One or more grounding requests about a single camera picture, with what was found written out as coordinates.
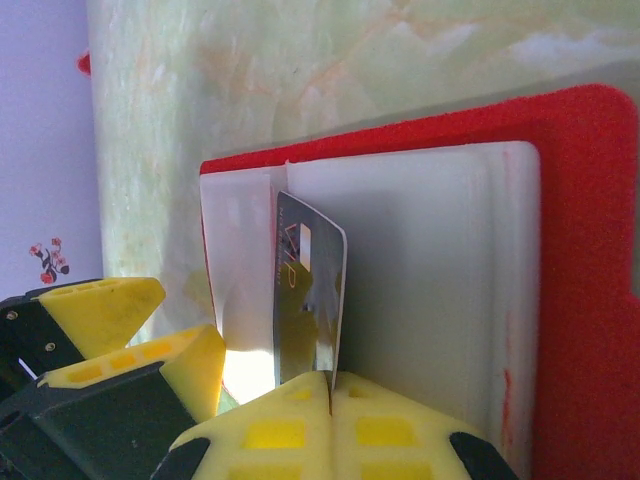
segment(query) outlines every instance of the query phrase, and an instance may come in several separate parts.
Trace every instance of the flower decal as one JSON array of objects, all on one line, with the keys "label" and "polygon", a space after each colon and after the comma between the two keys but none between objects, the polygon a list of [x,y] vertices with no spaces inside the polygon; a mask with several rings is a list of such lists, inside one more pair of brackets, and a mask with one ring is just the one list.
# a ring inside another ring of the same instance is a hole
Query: flower decal
[{"label": "flower decal", "polygon": [[69,273],[67,259],[62,256],[62,240],[58,237],[51,239],[51,250],[42,248],[41,243],[36,243],[29,249],[29,255],[38,257],[42,262],[43,273],[40,281],[45,285],[51,285],[58,279],[58,275]]},{"label": "flower decal", "polygon": [[29,249],[29,255],[31,256],[38,255],[41,250],[42,250],[42,244],[36,243],[33,247]]},{"label": "flower decal", "polygon": [[53,283],[53,275],[50,273],[41,273],[40,280],[42,280],[42,283],[45,285],[49,285],[50,283]]},{"label": "flower decal", "polygon": [[76,60],[76,68],[84,73],[87,77],[91,76],[91,55],[89,50],[86,50]]}]

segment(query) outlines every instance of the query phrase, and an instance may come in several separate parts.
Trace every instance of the red foam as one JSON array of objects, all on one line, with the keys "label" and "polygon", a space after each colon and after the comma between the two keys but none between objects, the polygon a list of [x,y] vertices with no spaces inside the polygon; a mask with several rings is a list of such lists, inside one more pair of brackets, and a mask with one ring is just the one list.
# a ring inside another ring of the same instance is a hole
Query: red foam
[{"label": "red foam", "polygon": [[541,156],[533,477],[640,478],[640,302],[631,294],[637,112],[602,85],[205,162],[201,174],[525,140]]}]

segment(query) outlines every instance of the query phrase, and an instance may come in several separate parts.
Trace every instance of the white wall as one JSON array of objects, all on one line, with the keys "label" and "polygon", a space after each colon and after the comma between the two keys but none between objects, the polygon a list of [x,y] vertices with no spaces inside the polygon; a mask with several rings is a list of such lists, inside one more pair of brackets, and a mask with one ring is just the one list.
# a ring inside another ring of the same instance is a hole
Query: white wall
[{"label": "white wall", "polygon": [[56,284],[102,275],[87,46],[85,0],[0,2],[0,300],[43,286],[54,237]]}]

